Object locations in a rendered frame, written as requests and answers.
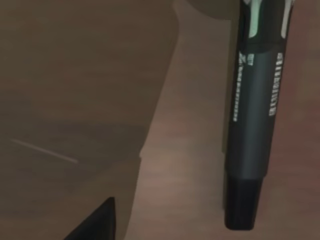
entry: brown surface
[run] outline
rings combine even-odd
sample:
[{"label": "brown surface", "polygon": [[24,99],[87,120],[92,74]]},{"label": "brown surface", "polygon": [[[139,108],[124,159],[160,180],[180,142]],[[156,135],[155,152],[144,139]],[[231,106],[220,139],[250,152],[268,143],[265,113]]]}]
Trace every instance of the brown surface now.
[{"label": "brown surface", "polygon": [[6,0],[0,16],[0,239],[61,240],[110,196],[123,239],[178,35],[171,0]]},{"label": "brown surface", "polygon": [[297,0],[255,229],[225,229],[221,153],[230,23],[175,2],[179,40],[142,151],[126,240],[320,239],[320,2]]}]

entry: marker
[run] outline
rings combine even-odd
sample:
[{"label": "marker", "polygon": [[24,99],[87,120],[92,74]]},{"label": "marker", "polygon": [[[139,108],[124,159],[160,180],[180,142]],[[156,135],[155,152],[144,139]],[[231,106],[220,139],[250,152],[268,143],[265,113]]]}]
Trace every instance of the marker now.
[{"label": "marker", "polygon": [[240,0],[225,156],[224,222],[252,230],[267,175],[295,0]]}]

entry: pointed black object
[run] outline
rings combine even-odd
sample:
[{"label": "pointed black object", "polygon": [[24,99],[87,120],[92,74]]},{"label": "pointed black object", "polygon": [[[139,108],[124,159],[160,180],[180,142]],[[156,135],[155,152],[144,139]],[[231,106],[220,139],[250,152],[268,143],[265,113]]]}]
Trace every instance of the pointed black object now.
[{"label": "pointed black object", "polygon": [[116,203],[108,198],[64,240],[115,240]]}]

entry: pen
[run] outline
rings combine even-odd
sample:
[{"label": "pen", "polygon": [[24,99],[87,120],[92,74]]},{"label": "pen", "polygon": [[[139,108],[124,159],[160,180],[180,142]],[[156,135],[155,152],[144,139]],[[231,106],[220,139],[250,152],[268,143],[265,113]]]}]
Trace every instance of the pen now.
[{"label": "pen", "polygon": [[224,223],[252,230],[267,175],[295,0],[240,0],[225,155]]}]

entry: black pen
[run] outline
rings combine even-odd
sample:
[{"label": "black pen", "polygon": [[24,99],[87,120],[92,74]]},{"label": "black pen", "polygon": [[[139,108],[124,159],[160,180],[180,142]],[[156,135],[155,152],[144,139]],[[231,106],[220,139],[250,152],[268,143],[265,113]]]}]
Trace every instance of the black pen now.
[{"label": "black pen", "polygon": [[225,159],[225,226],[252,230],[267,175],[295,0],[240,0]]}]

